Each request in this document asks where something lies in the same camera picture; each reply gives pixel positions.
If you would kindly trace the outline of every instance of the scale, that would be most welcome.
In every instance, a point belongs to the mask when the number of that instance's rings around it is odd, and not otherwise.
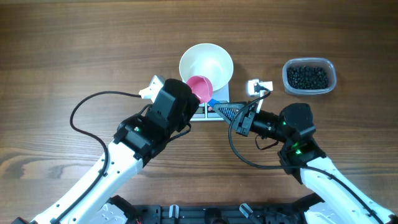
[[[211,96],[220,103],[229,103],[229,86],[228,84]],[[191,121],[224,121],[215,111],[212,110],[208,103],[199,105],[198,110],[192,116]]]

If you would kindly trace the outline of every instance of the wooden table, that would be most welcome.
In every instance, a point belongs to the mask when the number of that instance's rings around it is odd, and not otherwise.
[[[262,109],[309,103],[315,139],[359,189],[398,212],[398,5],[394,1],[149,1],[0,6],[0,222],[33,218],[58,200],[102,154],[69,127],[73,107],[103,90],[137,93],[153,75],[180,78],[189,47],[211,42],[234,61],[232,101],[244,83],[271,80]],[[282,66],[325,57],[337,71],[326,95],[290,96]],[[110,142],[148,101],[99,96],[78,127]],[[311,193],[282,170],[259,170],[231,151],[227,124],[193,123],[117,194],[133,204],[293,202]],[[248,159],[278,165],[254,135],[234,136]]]

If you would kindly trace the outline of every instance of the white connector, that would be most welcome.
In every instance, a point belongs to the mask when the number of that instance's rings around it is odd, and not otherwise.
[[[258,78],[256,78],[256,79],[248,81],[247,91],[248,91],[249,96],[251,96],[251,97],[262,97],[262,96],[265,95],[266,91],[265,90],[257,90],[256,89],[257,86],[265,87],[269,91],[274,90],[272,82],[261,82]],[[258,103],[256,113],[260,112],[261,105],[262,105],[262,100],[260,100],[260,102]]]
[[[155,102],[157,94],[164,85],[165,79],[160,75],[154,75],[147,88],[140,90],[138,94],[142,99],[150,99]]]

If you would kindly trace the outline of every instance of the black cable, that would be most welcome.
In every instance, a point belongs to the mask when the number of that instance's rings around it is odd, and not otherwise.
[[[232,127],[234,122],[236,121],[236,118],[239,117],[239,115],[248,107],[252,106],[253,104],[255,104],[256,102],[263,100],[265,98],[267,98],[270,94],[271,91],[269,91],[267,88],[263,88],[265,89],[265,91],[267,91],[268,93],[262,97],[259,97],[255,100],[253,100],[252,102],[248,103],[246,106],[242,107],[234,116],[234,118],[231,120],[231,123],[229,124],[229,129],[228,129],[228,140],[229,140],[229,145],[231,146],[232,151],[235,153],[235,155],[241,159],[243,162],[249,164],[250,166],[253,167],[257,167],[259,169],[309,169],[309,170],[314,170],[317,171],[321,174],[326,175],[327,177],[329,177],[330,179],[333,179],[334,181],[336,181],[337,183],[339,183],[342,187],[344,187],[368,212],[369,214],[380,224],[383,223],[383,221],[376,215],[376,212],[374,210],[372,210],[371,208],[369,208],[368,205],[366,205],[366,203],[358,196],[356,195],[355,192],[353,192],[346,184],[344,184],[341,180],[337,179],[333,174],[329,174],[328,172],[315,168],[315,167],[309,167],[309,166],[263,166],[263,165],[259,165],[259,164],[255,164],[247,159],[245,159],[242,155],[240,155],[238,153],[238,151],[236,150],[236,148],[234,147],[234,144],[232,142]]]
[[[147,105],[145,105],[145,106],[142,108],[142,110],[140,110],[138,113],[134,114],[132,117],[141,115],[141,114],[145,111],[145,109],[147,109],[147,108],[148,108],[148,110],[149,110],[149,108],[152,108],[152,104],[147,104]]]
[[[69,119],[69,123],[70,126],[77,132],[85,134],[89,137],[92,137],[93,139],[97,140],[102,148],[104,149],[104,154],[105,154],[105,160],[104,160],[104,165],[102,166],[101,172],[99,172],[97,178],[93,181],[93,183],[82,193],[82,195],[80,197],[78,197],[75,202],[73,202],[63,213],[61,213],[61,215],[58,216],[58,218],[56,220],[54,220],[51,223],[56,223],[58,224],[64,217],[65,215],[67,215],[84,197],[86,197],[86,195],[94,188],[94,186],[100,181],[101,177],[105,174],[106,172],[106,168],[108,167],[108,158],[109,158],[109,151],[108,148],[106,147],[106,144],[104,143],[104,141],[102,141],[102,139],[100,139],[98,136],[91,134],[87,131],[83,131],[81,129],[76,128],[76,126],[73,124],[73,117],[75,116],[75,113],[77,111],[77,109],[87,100],[91,99],[94,96],[98,96],[98,95],[103,95],[103,94],[117,94],[117,95],[124,95],[124,96],[131,96],[131,97],[137,97],[140,98],[140,95],[135,95],[135,94],[130,94],[130,93],[124,93],[124,92],[120,92],[120,91],[102,91],[99,93],[94,93],[90,96],[87,96],[86,98],[84,98],[83,100],[81,100],[73,109],[71,115],[70,115],[70,119]],[[150,105],[146,105],[144,107],[144,109],[142,109],[140,111],[140,113],[144,112],[144,110],[146,108],[150,107]]]
[[[182,132],[182,133],[180,133],[180,134],[176,134],[175,136],[171,137],[171,138],[167,141],[167,143],[169,143],[170,141],[173,141],[173,140],[175,140],[175,139],[178,139],[178,138],[181,137],[181,136],[184,136],[184,135],[188,134],[188,133],[191,131],[191,124],[188,123],[187,126],[189,127],[188,130],[186,130],[186,131],[184,131],[184,132]]]
[[[278,143],[279,143],[279,141],[276,141],[276,142],[274,142],[274,143],[270,144],[269,146],[266,146],[266,147],[260,148],[259,144],[257,143],[257,138],[258,138],[259,136],[260,136],[260,135],[258,134],[258,135],[257,135],[257,136],[254,138],[254,142],[256,143],[256,146],[257,146],[257,148],[258,148],[259,150],[266,150],[266,149],[270,149],[270,148],[272,148],[272,147],[274,147],[274,146],[278,145]]]

